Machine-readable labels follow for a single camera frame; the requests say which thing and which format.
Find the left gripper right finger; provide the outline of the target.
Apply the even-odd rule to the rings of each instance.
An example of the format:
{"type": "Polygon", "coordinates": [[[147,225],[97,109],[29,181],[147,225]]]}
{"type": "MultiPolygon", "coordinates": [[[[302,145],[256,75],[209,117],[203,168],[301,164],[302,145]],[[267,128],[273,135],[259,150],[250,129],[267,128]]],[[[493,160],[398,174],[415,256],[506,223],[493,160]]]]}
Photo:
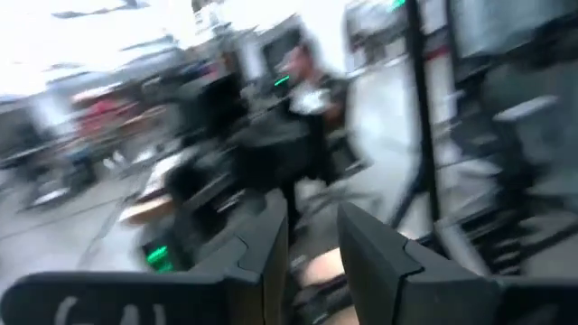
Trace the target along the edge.
{"type": "Polygon", "coordinates": [[[360,325],[490,325],[496,284],[352,203],[338,207],[340,255],[360,325]]]}

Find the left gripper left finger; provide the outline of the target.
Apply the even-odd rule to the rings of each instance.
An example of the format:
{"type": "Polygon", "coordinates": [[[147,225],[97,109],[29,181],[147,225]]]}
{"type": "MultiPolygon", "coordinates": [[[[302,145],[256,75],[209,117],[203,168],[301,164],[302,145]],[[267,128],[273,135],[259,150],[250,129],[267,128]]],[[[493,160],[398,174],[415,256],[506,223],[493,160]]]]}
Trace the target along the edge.
{"type": "Polygon", "coordinates": [[[241,200],[225,228],[197,250],[189,325],[284,325],[288,226],[278,193],[241,200]]]}

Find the black vertical pole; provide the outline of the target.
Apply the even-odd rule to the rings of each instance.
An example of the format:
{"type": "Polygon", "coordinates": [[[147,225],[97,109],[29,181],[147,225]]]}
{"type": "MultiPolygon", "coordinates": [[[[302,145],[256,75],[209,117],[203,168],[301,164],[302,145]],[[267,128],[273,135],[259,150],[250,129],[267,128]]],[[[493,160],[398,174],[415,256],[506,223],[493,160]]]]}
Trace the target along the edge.
{"type": "Polygon", "coordinates": [[[421,132],[420,171],[423,179],[423,188],[429,196],[430,219],[434,224],[439,220],[441,210],[436,182],[434,143],[432,126],[430,124],[428,89],[424,67],[424,35],[421,30],[422,18],[419,13],[417,0],[406,0],[405,9],[408,21],[409,52],[412,57],[412,66],[415,74],[417,114],[421,132]]]}

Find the person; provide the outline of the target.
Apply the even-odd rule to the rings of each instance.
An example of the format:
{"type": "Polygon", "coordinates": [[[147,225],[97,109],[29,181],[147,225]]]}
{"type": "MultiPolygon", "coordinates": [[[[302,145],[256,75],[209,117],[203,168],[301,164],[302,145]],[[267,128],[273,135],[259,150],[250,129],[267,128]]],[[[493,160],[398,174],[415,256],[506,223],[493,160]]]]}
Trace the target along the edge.
{"type": "Polygon", "coordinates": [[[296,238],[301,219],[296,183],[304,178],[336,182],[330,135],[347,124],[350,82],[319,65],[310,42],[288,53],[286,70],[294,82],[280,105],[238,136],[234,150],[238,178],[251,188],[281,190],[288,236],[296,238]]]}

